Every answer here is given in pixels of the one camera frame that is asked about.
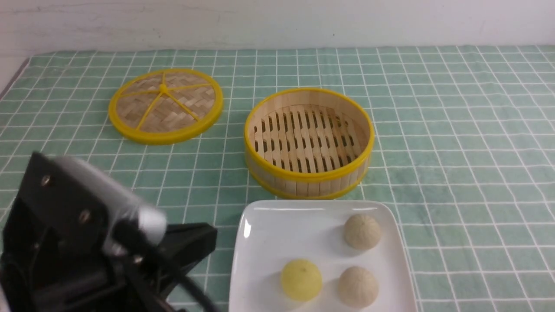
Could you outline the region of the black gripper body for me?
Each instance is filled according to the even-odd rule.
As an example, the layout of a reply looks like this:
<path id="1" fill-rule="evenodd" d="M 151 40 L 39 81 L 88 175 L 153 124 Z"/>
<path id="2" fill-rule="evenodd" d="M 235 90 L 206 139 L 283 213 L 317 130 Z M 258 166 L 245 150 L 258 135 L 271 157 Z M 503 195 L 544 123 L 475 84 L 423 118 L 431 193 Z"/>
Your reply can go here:
<path id="1" fill-rule="evenodd" d="M 168 222 L 154 246 L 121 220 L 112 238 L 126 253 L 108 256 L 105 205 L 53 159 L 31 154 L 2 230 L 3 312 L 173 312 L 167 298 L 177 286 L 218 310 L 188 276 L 215 250 L 217 229 Z"/>

